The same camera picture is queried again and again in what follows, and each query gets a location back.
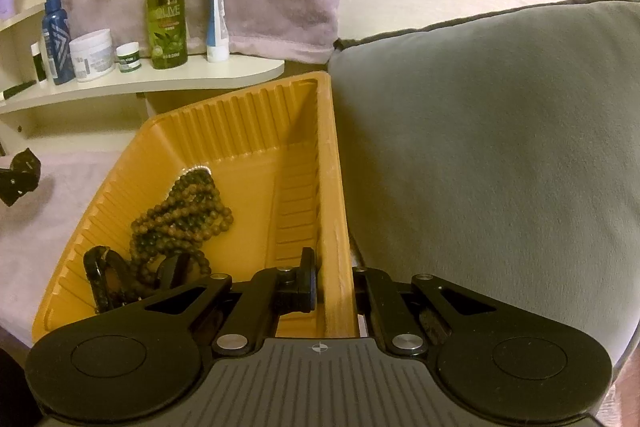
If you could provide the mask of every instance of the cream tube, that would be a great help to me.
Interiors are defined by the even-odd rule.
[[[229,33],[225,23],[225,0],[210,0],[209,29],[207,30],[207,60],[222,62],[229,58]]]

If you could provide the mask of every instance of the gray cushion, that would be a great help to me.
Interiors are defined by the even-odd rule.
[[[621,361],[640,318],[638,0],[356,44],[329,73],[366,263],[580,328]]]

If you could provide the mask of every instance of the olive oil bottle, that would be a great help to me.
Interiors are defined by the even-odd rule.
[[[184,0],[146,0],[146,24],[156,70],[175,68],[187,61]]]

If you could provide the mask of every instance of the orange tray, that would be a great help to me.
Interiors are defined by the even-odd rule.
[[[297,265],[313,247],[319,304],[281,318],[278,335],[355,337],[351,258],[326,73],[294,76],[156,116],[111,169],[66,245],[33,323],[33,340],[94,315],[82,265],[97,245],[129,256],[130,223],[166,197],[180,175],[207,166],[235,221],[203,245],[214,272],[249,280]]]

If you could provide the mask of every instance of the blue spray bottle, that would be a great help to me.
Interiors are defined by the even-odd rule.
[[[46,0],[44,11],[42,35],[47,45],[53,82],[59,86],[76,77],[69,51],[71,36],[69,35],[67,15],[62,7],[62,0]]]

